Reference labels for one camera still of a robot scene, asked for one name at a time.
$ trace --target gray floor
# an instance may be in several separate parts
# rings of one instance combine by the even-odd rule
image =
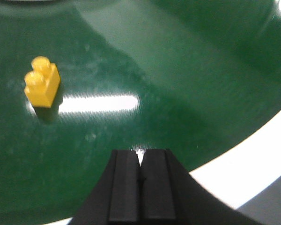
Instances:
[[[281,225],[281,177],[238,210],[265,225]]]

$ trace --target black plastic part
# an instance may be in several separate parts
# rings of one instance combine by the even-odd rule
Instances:
[[[70,225],[261,225],[219,201],[170,150],[114,150]]]
[[[144,179],[141,190],[143,219],[163,223],[175,221],[176,214],[164,150],[146,151],[141,164],[141,174]]]
[[[118,151],[110,204],[109,222],[136,223],[139,214],[140,164],[134,151]]]

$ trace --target green surface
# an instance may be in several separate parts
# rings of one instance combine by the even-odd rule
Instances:
[[[259,129],[281,109],[278,15],[270,0],[1,3],[0,224],[72,216],[112,149],[170,148],[192,170]],[[39,55],[62,83],[34,111],[23,77]],[[59,112],[122,95],[139,104]]]

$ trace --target green table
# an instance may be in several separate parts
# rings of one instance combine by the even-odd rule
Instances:
[[[23,92],[39,55],[61,76],[52,109]],[[0,224],[72,216],[112,149],[192,170],[280,109],[273,0],[1,2]]]

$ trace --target yellow lego brick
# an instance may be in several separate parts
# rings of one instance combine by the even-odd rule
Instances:
[[[36,57],[33,71],[25,75],[25,95],[34,107],[51,108],[60,83],[60,76],[54,63],[44,56]]]

